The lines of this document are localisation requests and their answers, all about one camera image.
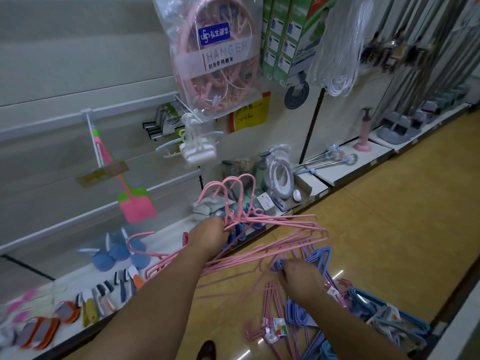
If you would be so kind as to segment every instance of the floor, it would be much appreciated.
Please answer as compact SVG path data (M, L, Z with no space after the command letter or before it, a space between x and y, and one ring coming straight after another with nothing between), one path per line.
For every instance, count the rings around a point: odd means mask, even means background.
M474 156L479 135L480 114L464 115L310 207L307 213L329 232L330 273L343 270L354 286L431 321L480 254L480 159ZM287 232L279 227L254 245ZM197 296L244 293L258 277L247 274L200 289ZM252 328L260 325L262 302L258 290L246 299L237 294L195 300L177 358L195 359L211 339L218 360L274 359L265 342L248 342L244 334L248 321ZM304 347L303 330L299 342ZM275 347L285 351L283 343Z

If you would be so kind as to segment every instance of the shoe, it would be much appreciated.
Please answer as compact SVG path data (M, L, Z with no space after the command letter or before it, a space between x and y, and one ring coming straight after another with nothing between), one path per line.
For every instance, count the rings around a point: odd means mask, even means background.
M216 360L217 350L215 349L215 342L212 340L205 341L201 345L200 351L197 355L197 360Z

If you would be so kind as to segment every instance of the price tag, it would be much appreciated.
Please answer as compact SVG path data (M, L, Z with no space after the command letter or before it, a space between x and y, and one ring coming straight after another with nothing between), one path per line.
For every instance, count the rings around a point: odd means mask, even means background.
M263 98L250 103L230 114L230 132L251 128L267 121L271 92L262 94Z
M93 187L100 182L109 180L119 174L128 172L130 169L124 160L120 162L113 162L101 168L97 168L92 172L75 178L75 180L84 188Z

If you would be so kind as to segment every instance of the rope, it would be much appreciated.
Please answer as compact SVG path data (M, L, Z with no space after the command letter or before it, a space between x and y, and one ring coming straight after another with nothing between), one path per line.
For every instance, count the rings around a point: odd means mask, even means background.
M331 96L346 96L357 81L365 28L374 0L337 0L325 21L308 82Z

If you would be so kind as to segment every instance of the hanger tag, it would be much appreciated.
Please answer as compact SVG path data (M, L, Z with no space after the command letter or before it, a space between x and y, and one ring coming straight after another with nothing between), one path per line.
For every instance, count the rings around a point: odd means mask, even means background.
M90 173L75 178L75 180L83 188L90 188L99 184L100 182L107 181L110 178L113 178L119 174L128 172L129 170L130 169L127 163L122 160L119 162L113 162L111 164L105 165L101 168L97 168Z

